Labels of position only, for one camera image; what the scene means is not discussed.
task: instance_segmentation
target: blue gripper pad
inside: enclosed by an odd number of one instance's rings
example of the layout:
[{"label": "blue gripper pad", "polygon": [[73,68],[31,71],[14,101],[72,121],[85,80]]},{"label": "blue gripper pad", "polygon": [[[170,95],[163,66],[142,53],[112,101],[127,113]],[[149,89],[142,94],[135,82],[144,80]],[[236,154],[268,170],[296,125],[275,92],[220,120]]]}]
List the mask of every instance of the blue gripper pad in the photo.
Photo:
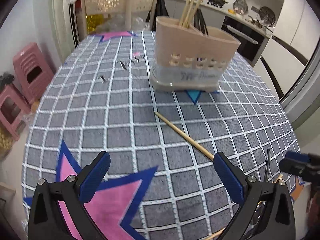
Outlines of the blue gripper pad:
[{"label": "blue gripper pad", "polygon": [[285,157],[288,159],[293,159],[299,162],[308,163],[310,162],[310,157],[306,154],[296,153],[296,152],[287,152]]},{"label": "blue gripper pad", "polygon": [[103,180],[104,175],[107,173],[108,169],[110,168],[110,155],[107,152],[102,152],[102,153],[104,153],[102,158],[92,168],[92,170],[89,172],[87,177],[84,179],[84,181],[80,185],[79,201],[82,204],[88,203],[92,199],[98,186]]},{"label": "blue gripper pad", "polygon": [[224,187],[228,191],[231,200],[234,203],[242,205],[244,203],[244,192],[242,185],[219,154],[214,155],[213,166]]}]

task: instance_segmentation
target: cable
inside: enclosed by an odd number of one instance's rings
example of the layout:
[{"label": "cable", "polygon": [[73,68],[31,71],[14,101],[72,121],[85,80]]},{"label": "cable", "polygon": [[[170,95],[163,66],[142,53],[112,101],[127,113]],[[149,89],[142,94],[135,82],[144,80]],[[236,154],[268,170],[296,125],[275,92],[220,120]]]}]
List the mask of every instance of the cable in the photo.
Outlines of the cable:
[{"label": "cable", "polygon": [[266,170],[264,172],[264,179],[263,182],[268,181],[268,173],[269,173],[269,166],[270,166],[270,157],[271,157],[271,151],[270,149],[267,150],[267,165],[266,165]]}]

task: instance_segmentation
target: pink stool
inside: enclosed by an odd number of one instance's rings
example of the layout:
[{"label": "pink stool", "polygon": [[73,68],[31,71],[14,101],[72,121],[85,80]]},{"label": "pink stool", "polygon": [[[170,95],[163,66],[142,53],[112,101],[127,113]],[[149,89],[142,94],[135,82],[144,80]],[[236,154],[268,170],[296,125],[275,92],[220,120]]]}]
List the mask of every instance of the pink stool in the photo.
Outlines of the pink stool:
[{"label": "pink stool", "polygon": [[53,72],[35,42],[13,57],[13,66],[29,104],[41,98],[53,78]]},{"label": "pink stool", "polygon": [[[19,113],[16,117],[12,115],[12,109],[8,109],[7,99],[19,108]],[[20,137],[19,128],[21,127],[21,122],[23,122],[23,116],[29,113],[30,106],[25,102],[18,89],[13,84],[6,85],[0,94],[0,122],[16,141],[18,141]]]}]

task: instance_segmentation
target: frying pan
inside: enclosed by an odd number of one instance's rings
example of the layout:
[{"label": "frying pan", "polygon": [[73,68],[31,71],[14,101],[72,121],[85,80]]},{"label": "frying pan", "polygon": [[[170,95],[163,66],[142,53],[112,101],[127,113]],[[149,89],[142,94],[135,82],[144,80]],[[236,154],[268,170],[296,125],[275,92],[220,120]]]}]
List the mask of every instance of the frying pan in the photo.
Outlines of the frying pan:
[{"label": "frying pan", "polygon": [[250,15],[248,15],[251,18],[251,23],[256,26],[257,28],[261,29],[262,25],[259,23],[257,19],[253,19]]},{"label": "frying pan", "polygon": [[209,2],[216,3],[216,4],[220,5],[221,7],[224,6],[226,3],[228,3],[225,0],[209,0]]}]

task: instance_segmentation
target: chopstick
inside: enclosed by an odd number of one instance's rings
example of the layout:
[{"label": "chopstick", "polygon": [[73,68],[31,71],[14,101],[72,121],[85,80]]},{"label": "chopstick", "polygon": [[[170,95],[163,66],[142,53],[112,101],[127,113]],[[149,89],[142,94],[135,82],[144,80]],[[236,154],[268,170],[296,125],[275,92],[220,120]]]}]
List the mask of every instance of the chopstick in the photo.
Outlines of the chopstick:
[{"label": "chopstick", "polygon": [[193,140],[191,137],[186,135],[183,131],[181,131],[178,127],[176,127],[173,123],[171,123],[169,120],[167,120],[163,115],[159,114],[158,112],[155,112],[156,116],[158,116],[162,121],[164,121],[167,125],[169,125],[176,133],[178,133],[182,138],[184,138],[187,142],[189,142],[191,145],[196,147],[201,153],[203,153],[205,156],[207,156],[210,160],[213,161],[213,154],[207,151],[205,148],[203,148],[200,144],[198,144],[195,140]]},{"label": "chopstick", "polygon": [[[276,182],[278,181],[278,179],[282,179],[282,176],[283,176],[283,174],[280,174],[280,175],[278,176]],[[212,239],[212,238],[217,237],[218,235],[220,235],[220,234],[223,232],[224,229],[225,229],[225,228],[222,228],[222,229],[220,229],[219,231],[213,233],[211,236],[207,237],[205,240],[210,240],[210,239]]]},{"label": "chopstick", "polygon": [[190,3],[190,6],[189,6],[189,9],[188,9],[188,13],[187,13],[187,16],[186,18],[184,19],[183,23],[182,23],[182,27],[186,27],[187,26],[187,21],[190,17],[190,13],[191,13],[191,10],[192,10],[192,6],[193,6],[193,3],[195,2],[195,0],[191,0],[191,3]]},{"label": "chopstick", "polygon": [[180,27],[182,27],[184,18],[186,17],[186,13],[187,13],[187,10],[188,10],[189,3],[190,3],[190,0],[186,0],[186,5],[183,8],[182,15],[181,15],[181,18],[180,18],[180,21],[179,21],[179,26]]},{"label": "chopstick", "polygon": [[189,17],[187,16],[186,18],[186,23],[185,23],[185,27],[188,28],[189,27],[189,23],[191,21],[191,19],[193,18],[193,16],[195,15],[197,9],[199,8],[200,4],[201,4],[202,0],[198,0],[196,3],[196,6],[194,7],[191,15],[189,15]]}]

